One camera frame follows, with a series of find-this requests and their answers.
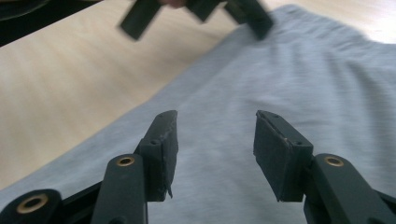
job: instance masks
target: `dark background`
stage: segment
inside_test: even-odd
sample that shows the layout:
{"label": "dark background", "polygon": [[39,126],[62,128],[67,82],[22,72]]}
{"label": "dark background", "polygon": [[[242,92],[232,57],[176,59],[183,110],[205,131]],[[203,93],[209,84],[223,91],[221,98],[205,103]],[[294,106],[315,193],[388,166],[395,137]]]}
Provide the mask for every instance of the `dark background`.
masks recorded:
{"label": "dark background", "polygon": [[0,21],[0,47],[96,3],[79,0],[50,0],[46,5],[31,13]]}

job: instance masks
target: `wood grain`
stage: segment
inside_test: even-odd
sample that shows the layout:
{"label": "wood grain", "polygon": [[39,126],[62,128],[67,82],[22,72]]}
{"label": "wood grain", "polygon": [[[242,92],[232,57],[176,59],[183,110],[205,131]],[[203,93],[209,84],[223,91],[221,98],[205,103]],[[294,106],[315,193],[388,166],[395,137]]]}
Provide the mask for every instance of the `wood grain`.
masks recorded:
{"label": "wood grain", "polygon": [[[396,43],[391,0],[265,2],[297,4]],[[220,10],[200,25],[167,7],[134,42],[118,28],[131,4],[103,1],[0,48],[0,189],[146,102],[235,28]]]}

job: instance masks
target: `gray fabric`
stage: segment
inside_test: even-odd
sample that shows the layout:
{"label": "gray fabric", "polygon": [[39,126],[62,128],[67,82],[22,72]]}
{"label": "gray fabric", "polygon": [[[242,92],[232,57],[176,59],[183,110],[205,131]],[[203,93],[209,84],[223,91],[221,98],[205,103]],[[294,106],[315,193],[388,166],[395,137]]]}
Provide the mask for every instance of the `gray fabric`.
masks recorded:
{"label": "gray fabric", "polygon": [[153,99],[22,181],[0,208],[32,189],[63,197],[103,178],[134,150],[156,114],[178,110],[174,199],[149,204],[150,223],[305,223],[301,203],[277,203],[252,154],[255,113],[277,113],[315,146],[350,160],[396,196],[396,46],[296,6],[272,13],[256,41],[238,28]]}

